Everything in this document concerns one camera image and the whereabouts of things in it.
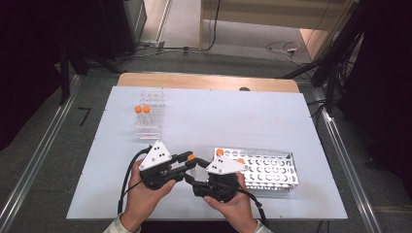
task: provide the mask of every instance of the human hand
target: human hand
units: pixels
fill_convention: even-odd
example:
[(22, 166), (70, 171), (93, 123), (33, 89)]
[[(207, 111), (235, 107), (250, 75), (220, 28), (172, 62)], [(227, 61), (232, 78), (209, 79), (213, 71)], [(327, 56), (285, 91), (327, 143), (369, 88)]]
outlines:
[[(240, 173), (236, 173), (236, 176), (239, 184), (246, 190), (245, 177)], [(240, 233), (252, 233), (258, 226), (252, 215), (251, 201), (244, 193), (237, 192), (227, 203), (221, 203), (210, 196), (203, 197), (203, 200), (221, 212), (230, 225)]]
[[(128, 186), (131, 187), (141, 181), (139, 165), (142, 160), (133, 164), (130, 181)], [(158, 190), (151, 190), (143, 183), (139, 183), (127, 192), (127, 204), (124, 213), (120, 217), (121, 224), (131, 232), (139, 229), (140, 225), (155, 210), (157, 203), (162, 197), (167, 195), (176, 181), (171, 180), (165, 183)]]

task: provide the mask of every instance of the orange-capped tube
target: orange-capped tube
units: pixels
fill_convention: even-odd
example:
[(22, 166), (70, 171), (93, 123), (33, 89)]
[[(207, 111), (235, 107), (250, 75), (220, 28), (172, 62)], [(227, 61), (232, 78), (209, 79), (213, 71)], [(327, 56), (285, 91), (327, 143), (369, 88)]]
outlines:
[(134, 112), (136, 112), (136, 114), (140, 114), (142, 113), (142, 107), (140, 105), (134, 107)]
[(143, 113), (148, 114), (150, 111), (151, 111), (151, 107), (149, 107), (148, 105), (143, 107)]
[(224, 151), (222, 149), (217, 149), (216, 150), (216, 155), (217, 156), (222, 156), (222, 155), (224, 155)]
[(193, 160), (195, 158), (196, 158), (196, 156), (194, 156), (194, 154), (191, 154), (191, 155), (188, 156), (188, 161)]

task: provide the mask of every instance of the white table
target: white table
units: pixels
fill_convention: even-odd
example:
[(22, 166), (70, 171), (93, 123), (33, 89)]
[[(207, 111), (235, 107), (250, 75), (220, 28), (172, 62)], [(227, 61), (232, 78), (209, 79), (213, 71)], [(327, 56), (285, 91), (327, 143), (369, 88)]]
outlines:
[[(292, 151), (299, 186), (259, 198), (268, 219), (347, 218), (325, 153), (300, 93), (115, 86), (100, 121), (67, 218), (114, 218), (130, 159), (148, 144), (134, 131), (134, 106), (143, 90), (161, 90), (166, 108), (162, 141), (171, 153), (192, 150), (212, 159), (213, 148)], [(197, 179), (206, 177), (200, 168)], [(259, 217), (253, 207), (254, 216)], [(175, 185), (150, 219), (215, 220), (223, 216)]]

